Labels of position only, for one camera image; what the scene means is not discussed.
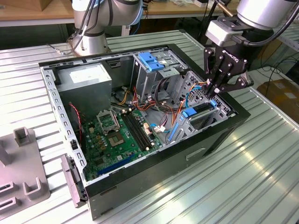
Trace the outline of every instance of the metal workbench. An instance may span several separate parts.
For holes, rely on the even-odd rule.
[[[299,51],[299,21],[294,21],[277,39],[295,51]]]
[[[108,39],[113,51],[164,43],[177,44],[202,66],[202,46],[179,31]],[[61,58],[46,46],[0,51],[0,136],[34,128],[51,191],[49,199],[1,223],[92,223],[87,205],[76,209],[71,200],[59,159],[63,136],[37,65]],[[296,223],[298,125],[251,88],[231,95],[251,117],[216,152],[94,223]]]

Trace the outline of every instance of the robotiq logo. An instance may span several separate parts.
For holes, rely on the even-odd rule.
[[[239,62],[239,59],[238,58],[236,58],[235,56],[233,56],[233,55],[231,55],[230,53],[228,53],[226,50],[223,50],[222,51],[223,53],[226,53],[228,56],[230,56],[235,62]]]

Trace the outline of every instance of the yellow wire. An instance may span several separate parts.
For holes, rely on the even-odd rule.
[[[126,100],[127,100],[127,94],[128,94],[128,92],[126,91],[125,97],[123,98],[123,101],[121,101],[118,105],[123,105],[126,102]]]

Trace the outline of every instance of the blue plastic clip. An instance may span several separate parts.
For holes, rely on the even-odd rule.
[[[210,104],[213,106],[213,108],[217,106],[217,102],[213,99],[210,101]]]
[[[187,108],[187,109],[184,109],[182,114],[185,118],[188,118],[194,114],[197,114],[197,112],[193,108]]]
[[[164,65],[160,64],[157,61],[157,58],[154,57],[151,53],[140,53],[138,56],[140,60],[143,62],[143,64],[147,66],[150,71],[158,71],[164,69]]]

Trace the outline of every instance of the red cable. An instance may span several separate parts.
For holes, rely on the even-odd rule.
[[[81,119],[80,119],[80,116],[79,116],[79,112],[78,112],[78,110],[76,109],[76,107],[75,107],[73,104],[69,104],[69,105],[75,110],[75,112],[76,112],[76,114],[77,114],[77,117],[78,117],[78,121],[79,121],[79,131],[80,131],[80,145],[81,145],[81,140],[82,140],[81,127],[82,127],[82,125],[81,125]]]

